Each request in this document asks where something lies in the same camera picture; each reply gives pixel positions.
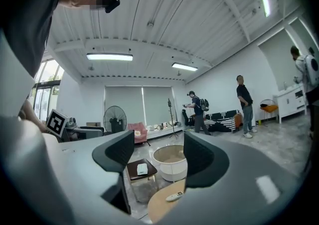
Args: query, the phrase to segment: jeans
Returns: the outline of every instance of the jeans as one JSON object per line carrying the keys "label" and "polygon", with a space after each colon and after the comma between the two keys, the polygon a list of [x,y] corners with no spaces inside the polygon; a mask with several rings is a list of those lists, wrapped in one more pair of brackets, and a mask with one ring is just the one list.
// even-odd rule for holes
{"label": "jeans", "polygon": [[315,118],[315,107],[313,103],[318,100],[319,98],[319,87],[316,87],[310,92],[306,93],[306,97],[308,100],[308,105],[310,109],[310,131],[314,131],[315,125],[314,125],[314,118]]}
{"label": "jeans", "polygon": [[244,134],[248,132],[248,130],[252,130],[253,127],[251,126],[251,121],[253,119],[253,106],[249,105],[246,107],[243,107],[243,113],[244,113]]}
{"label": "jeans", "polygon": [[195,116],[195,132],[196,133],[199,133],[200,127],[202,127],[202,129],[206,135],[210,135],[210,133],[208,132],[206,125],[204,123],[204,115],[203,114]]}

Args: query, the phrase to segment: backpack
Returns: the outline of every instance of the backpack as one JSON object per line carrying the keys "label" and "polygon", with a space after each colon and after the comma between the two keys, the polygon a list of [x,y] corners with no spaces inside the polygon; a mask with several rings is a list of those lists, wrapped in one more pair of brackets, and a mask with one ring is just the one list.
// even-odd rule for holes
{"label": "backpack", "polygon": [[209,110],[209,103],[206,99],[200,99],[200,109],[202,109],[202,111],[207,112]]}
{"label": "backpack", "polygon": [[319,72],[316,59],[312,55],[307,55],[304,58],[304,64],[308,82],[312,86],[317,86],[319,84]]}

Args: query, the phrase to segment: desk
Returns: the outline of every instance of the desk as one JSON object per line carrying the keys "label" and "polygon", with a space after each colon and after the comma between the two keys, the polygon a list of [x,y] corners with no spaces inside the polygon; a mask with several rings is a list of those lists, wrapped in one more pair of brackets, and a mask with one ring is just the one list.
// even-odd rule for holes
{"label": "desk", "polygon": [[158,222],[166,213],[168,213],[178,202],[167,202],[165,199],[179,191],[184,193],[185,179],[173,183],[160,191],[156,192],[148,204],[149,217],[153,223]]}

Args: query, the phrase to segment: floor fan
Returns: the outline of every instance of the floor fan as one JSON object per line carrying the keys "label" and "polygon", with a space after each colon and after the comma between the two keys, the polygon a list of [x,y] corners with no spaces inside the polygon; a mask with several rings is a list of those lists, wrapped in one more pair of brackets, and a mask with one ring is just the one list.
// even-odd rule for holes
{"label": "floor fan", "polygon": [[127,126],[125,112],[118,106],[109,107],[105,111],[103,122],[105,130],[112,133],[124,131]]}

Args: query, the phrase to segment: pink armchair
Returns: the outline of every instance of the pink armchair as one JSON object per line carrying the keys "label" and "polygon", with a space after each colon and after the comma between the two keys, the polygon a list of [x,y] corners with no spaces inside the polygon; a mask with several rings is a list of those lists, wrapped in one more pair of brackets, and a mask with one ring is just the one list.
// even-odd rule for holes
{"label": "pink armchair", "polygon": [[149,144],[148,139],[147,139],[148,130],[144,127],[142,122],[128,124],[128,129],[141,132],[140,136],[135,136],[134,143],[147,142]]}

